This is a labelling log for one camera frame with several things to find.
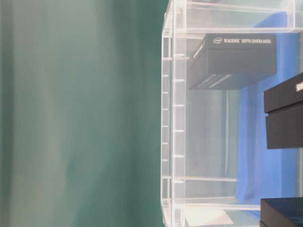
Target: white surface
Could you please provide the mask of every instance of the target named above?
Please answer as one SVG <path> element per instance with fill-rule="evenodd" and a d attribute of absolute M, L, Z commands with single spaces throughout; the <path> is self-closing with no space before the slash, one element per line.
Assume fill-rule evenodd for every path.
<path fill-rule="evenodd" d="M 186 207 L 186 220 L 191 227 L 233 225 L 224 210 L 205 207 Z"/>

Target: black box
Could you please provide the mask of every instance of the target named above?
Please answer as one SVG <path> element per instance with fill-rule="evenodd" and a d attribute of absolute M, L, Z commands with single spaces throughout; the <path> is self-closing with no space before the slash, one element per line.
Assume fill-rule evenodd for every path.
<path fill-rule="evenodd" d="M 303 227 L 303 198 L 261 199 L 261 221 L 268 227 Z"/>
<path fill-rule="evenodd" d="M 188 60 L 191 89 L 240 89 L 276 73 L 276 35 L 206 34 Z"/>
<path fill-rule="evenodd" d="M 303 74 L 264 92 L 267 147 L 303 147 Z"/>
<path fill-rule="evenodd" d="M 268 226 L 265 225 L 263 221 L 260 221 L 260 227 L 268 227 Z"/>

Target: blue cloth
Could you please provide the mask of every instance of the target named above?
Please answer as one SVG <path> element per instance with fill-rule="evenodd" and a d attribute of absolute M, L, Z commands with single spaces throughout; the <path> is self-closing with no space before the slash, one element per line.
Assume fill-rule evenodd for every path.
<path fill-rule="evenodd" d="M 273 14 L 258 27 L 285 27 L 286 13 Z M 260 204 L 261 198 L 296 196 L 297 150 L 267 149 L 263 92 L 299 72 L 299 35 L 276 35 L 277 73 L 240 91 L 238 182 L 241 204 Z M 259 212 L 249 212 L 259 219 Z"/>

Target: clear acrylic box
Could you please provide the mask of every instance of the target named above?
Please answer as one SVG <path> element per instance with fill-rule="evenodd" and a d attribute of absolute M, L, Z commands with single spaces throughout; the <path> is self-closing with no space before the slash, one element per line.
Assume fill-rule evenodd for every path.
<path fill-rule="evenodd" d="M 167 227 L 259 226 L 261 198 L 303 195 L 299 148 L 267 149 L 263 92 L 303 71 L 298 0 L 170 0 L 162 31 Z"/>

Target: box lid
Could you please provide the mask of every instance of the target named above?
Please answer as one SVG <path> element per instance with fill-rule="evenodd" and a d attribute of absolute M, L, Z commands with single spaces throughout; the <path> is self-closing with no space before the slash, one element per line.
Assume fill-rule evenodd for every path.
<path fill-rule="evenodd" d="M 264 92 L 266 113 L 303 101 L 303 73 Z"/>
<path fill-rule="evenodd" d="M 269 227 L 303 227 L 303 198 L 261 199 L 261 221 Z"/>

